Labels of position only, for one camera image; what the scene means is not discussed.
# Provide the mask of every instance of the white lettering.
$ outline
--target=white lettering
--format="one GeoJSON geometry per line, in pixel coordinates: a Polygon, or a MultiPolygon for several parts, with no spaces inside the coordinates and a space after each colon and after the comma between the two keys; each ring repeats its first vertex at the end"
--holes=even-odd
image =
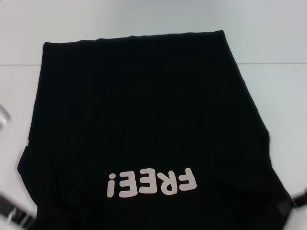
{"type": "Polygon", "coordinates": [[[111,179],[108,183],[107,183],[107,197],[111,198],[114,195],[114,187],[115,187],[115,181],[113,181],[113,179],[115,178],[115,174],[111,173],[109,175],[109,178],[111,179]]]}
{"type": "Polygon", "coordinates": [[[155,178],[155,170],[154,169],[141,169],[141,174],[148,174],[148,177],[141,177],[141,183],[148,183],[149,187],[140,187],[139,192],[144,194],[153,194],[158,192],[157,189],[157,181],[155,178]]]}
{"type": "Polygon", "coordinates": [[[136,181],[134,176],[134,171],[121,172],[120,177],[128,177],[127,180],[119,182],[120,187],[129,187],[128,191],[120,191],[119,197],[128,198],[136,196],[138,194],[138,189],[136,187],[136,181]]]}
{"type": "Polygon", "coordinates": [[[161,180],[163,180],[163,183],[161,185],[161,191],[167,195],[173,195],[177,193],[177,181],[176,181],[176,177],[173,171],[169,171],[168,172],[168,176],[165,176],[163,173],[159,172],[157,175],[161,180]],[[171,185],[172,190],[168,190],[167,187],[171,185]]]}
{"type": "Polygon", "coordinates": [[[195,177],[190,168],[186,168],[186,175],[179,176],[180,181],[189,181],[188,184],[181,184],[179,189],[181,191],[193,190],[197,187],[195,177]]]}

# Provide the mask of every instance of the white table surface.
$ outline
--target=white table surface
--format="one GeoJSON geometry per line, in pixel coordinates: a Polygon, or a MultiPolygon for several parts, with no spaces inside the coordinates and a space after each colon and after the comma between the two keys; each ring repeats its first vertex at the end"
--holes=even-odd
{"type": "MultiPolygon", "coordinates": [[[[307,1],[1,0],[0,191],[35,213],[17,162],[26,145],[44,42],[224,30],[271,136],[273,167],[292,195],[307,187],[307,1]]],[[[15,229],[0,219],[1,230],[15,229]]],[[[307,208],[287,230],[307,229],[307,208]]]]}

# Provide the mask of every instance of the folded black shirt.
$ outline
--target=folded black shirt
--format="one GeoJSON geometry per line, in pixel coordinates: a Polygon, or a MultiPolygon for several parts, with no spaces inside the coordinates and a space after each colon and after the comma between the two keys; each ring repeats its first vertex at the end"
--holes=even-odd
{"type": "Polygon", "coordinates": [[[281,230],[291,200],[222,31],[45,43],[35,229],[281,230]]]}

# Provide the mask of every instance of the black fabric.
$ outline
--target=black fabric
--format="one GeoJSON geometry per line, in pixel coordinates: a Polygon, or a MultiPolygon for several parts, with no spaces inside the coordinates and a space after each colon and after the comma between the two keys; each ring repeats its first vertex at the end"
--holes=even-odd
{"type": "Polygon", "coordinates": [[[45,43],[18,170],[36,229],[281,230],[269,143],[222,31],[45,43]]]}

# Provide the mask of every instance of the white background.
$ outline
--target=white background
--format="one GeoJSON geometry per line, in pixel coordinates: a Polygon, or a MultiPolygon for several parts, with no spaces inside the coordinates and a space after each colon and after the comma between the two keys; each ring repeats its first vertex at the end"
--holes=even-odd
{"type": "MultiPolygon", "coordinates": [[[[288,192],[307,187],[307,1],[1,0],[0,191],[35,213],[16,165],[26,145],[44,42],[224,30],[271,135],[273,167],[288,192]]],[[[0,220],[1,230],[11,226],[0,220]]],[[[307,209],[287,230],[307,229],[307,209]]]]}

